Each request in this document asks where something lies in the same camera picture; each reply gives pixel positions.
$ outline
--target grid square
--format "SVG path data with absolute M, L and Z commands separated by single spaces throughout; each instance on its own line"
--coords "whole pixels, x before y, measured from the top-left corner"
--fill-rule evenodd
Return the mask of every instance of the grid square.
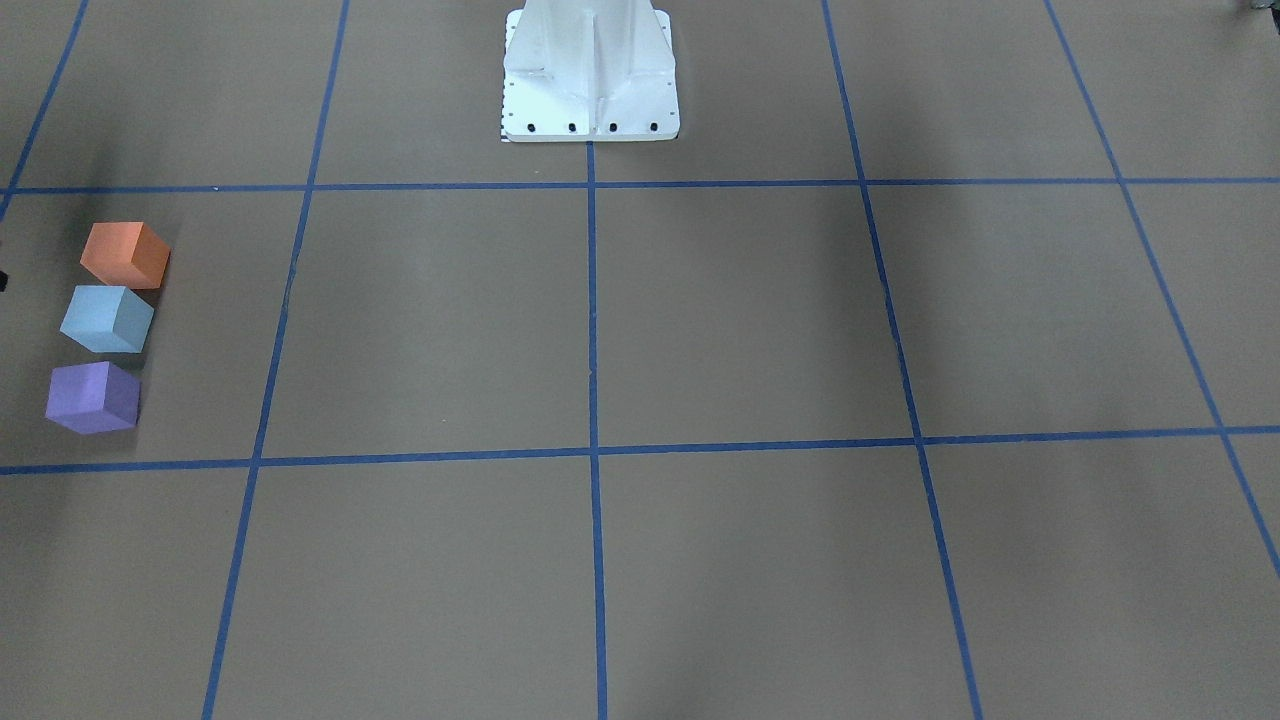
M 671 14 L 680 137 L 600 143 L 602 181 L 855 177 L 820 4 L 655 6 Z
M 289 266 L 300 195 L 22 196 L 0 224 L 0 464 L 247 457 Z M 93 222 L 147 218 L 172 243 L 142 355 L 138 428 L 74 437 L 45 420 L 49 373 L 96 360 L 59 332 Z
M 216 717 L 589 717 L 582 459 L 266 469 Z
M 91 3 L 22 184 L 305 182 L 338 9 Z
M 13 177 L 78 8 L 79 0 L 0 3 L 0 187 Z
M 972 717 L 911 448 L 604 457 L 609 716 Z
M 1271 539 L 1280 539 L 1280 436 L 1231 438 Z
M 4 478 L 9 717 L 198 717 L 243 470 Z
M 1280 423 L 1276 187 L 1134 187 L 1178 314 L 1228 424 Z
M 586 445 L 585 218 L 582 191 L 316 195 L 268 454 Z
M 1280 584 L 1217 438 L 929 456 L 988 716 L 1275 716 Z
M 1039 3 L 831 5 L 868 177 L 1111 177 Z
M 856 188 L 598 204 L 602 442 L 911 434 Z
M 872 195 L 925 434 L 1212 423 L 1117 187 Z
M 1280 60 L 1248 3 L 1056 3 L 1128 177 L 1280 176 Z
M 320 181 L 585 181 L 581 143 L 499 140 L 503 28 L 522 5 L 355 0 Z

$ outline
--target red-orange cube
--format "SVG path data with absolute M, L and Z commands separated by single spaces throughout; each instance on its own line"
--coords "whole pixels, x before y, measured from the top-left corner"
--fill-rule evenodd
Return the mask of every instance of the red-orange cube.
M 169 246 L 145 223 L 93 223 L 81 265 L 106 284 L 155 290 L 169 265 Z

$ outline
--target purple block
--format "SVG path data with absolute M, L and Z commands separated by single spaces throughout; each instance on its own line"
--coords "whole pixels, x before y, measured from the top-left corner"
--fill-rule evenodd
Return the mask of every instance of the purple block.
M 142 383 L 110 363 L 58 368 L 49 382 L 45 418 L 82 436 L 138 424 Z

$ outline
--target block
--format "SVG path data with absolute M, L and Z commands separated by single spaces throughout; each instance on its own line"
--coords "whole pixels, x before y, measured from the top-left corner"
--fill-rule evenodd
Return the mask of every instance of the block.
M 155 290 L 169 265 L 169 246 L 145 223 L 93 223 L 81 265 L 106 284 Z
M 63 334 L 90 352 L 142 352 L 155 310 L 127 287 L 82 284 L 63 316 Z
M 82 436 L 138 424 L 142 383 L 110 363 L 54 370 L 45 418 Z

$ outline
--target blue block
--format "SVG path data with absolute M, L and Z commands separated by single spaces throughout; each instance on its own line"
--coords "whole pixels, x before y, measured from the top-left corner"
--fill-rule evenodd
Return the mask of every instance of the blue block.
M 91 352 L 142 352 L 155 310 L 127 287 L 82 284 L 63 318 L 63 334 Z

